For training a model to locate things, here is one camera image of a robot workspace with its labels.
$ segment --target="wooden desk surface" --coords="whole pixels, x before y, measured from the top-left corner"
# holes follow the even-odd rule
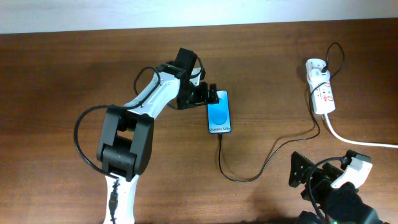
[[[207,82],[229,92],[233,132],[224,136],[225,169],[253,176],[273,146],[315,133],[304,64],[325,58],[334,41],[346,53],[332,81],[336,132],[398,143],[397,19],[0,35],[0,222],[102,223],[106,182],[76,152],[73,125],[90,106],[133,99],[138,71],[174,59],[180,47],[202,58]],[[340,59],[333,49],[332,71]],[[140,90],[151,76],[139,81]],[[95,111],[80,128],[93,161],[103,116]],[[373,159],[359,195],[382,220],[398,222],[397,149],[343,143],[317,120],[318,138],[286,145],[259,180],[237,184],[217,168],[218,141],[208,134],[205,107],[165,108],[138,181],[137,222],[233,223],[313,211],[300,197],[303,186],[288,185],[291,153],[315,162],[348,149]]]

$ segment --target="smartphone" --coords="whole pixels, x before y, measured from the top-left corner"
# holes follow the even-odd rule
[[[209,133],[230,133],[231,120],[229,118],[228,92],[226,90],[217,91],[217,104],[207,105],[207,118],[209,122]]]

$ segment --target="power strip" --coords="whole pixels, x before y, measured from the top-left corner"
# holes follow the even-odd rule
[[[305,63],[310,91],[312,92],[316,88],[312,95],[313,110],[316,114],[327,114],[336,109],[329,82],[330,72],[327,70],[322,73],[325,65],[324,60],[316,58],[309,59]]]
[[[310,91],[315,91],[312,94],[312,104],[313,111],[315,114],[322,115],[322,118],[326,121],[328,128],[332,135],[343,142],[350,144],[357,144],[361,146],[376,146],[376,147],[391,147],[398,148],[398,145],[393,144],[383,144],[383,143],[371,143],[371,142],[359,142],[345,139],[339,136],[335,130],[333,130],[328,113],[331,113],[336,109],[335,100],[331,92],[330,86],[330,72],[326,70],[322,72],[325,68],[326,62],[322,59],[312,58],[307,60],[305,63],[305,68],[307,69],[307,81],[310,84]]]

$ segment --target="robotic arm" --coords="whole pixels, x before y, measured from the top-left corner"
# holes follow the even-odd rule
[[[298,152],[292,154],[289,185],[296,188],[305,184],[302,198],[311,201],[311,191],[315,203],[320,204],[326,215],[326,220],[320,220],[314,213],[302,212],[295,224],[321,224],[322,221],[333,224],[384,223],[375,209],[363,203],[357,195],[358,187],[364,184],[371,171],[371,158],[349,150],[339,160],[344,171],[327,162],[320,169],[317,165],[323,162],[314,165]]]
[[[105,172],[119,179],[106,177],[108,204],[104,224],[134,223],[136,185],[149,163],[154,121],[169,101],[177,98],[178,110],[218,103],[216,85],[208,89],[207,83],[201,82],[205,77],[202,65],[193,68],[197,59],[195,53],[181,48],[177,58],[157,67],[159,76],[155,74],[146,88],[124,105],[128,108],[144,100],[140,107],[106,111],[97,160]],[[118,131],[133,131],[134,138],[119,136]]]

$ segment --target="white wall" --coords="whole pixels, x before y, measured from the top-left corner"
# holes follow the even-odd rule
[[[398,0],[0,0],[0,33],[397,16]]]

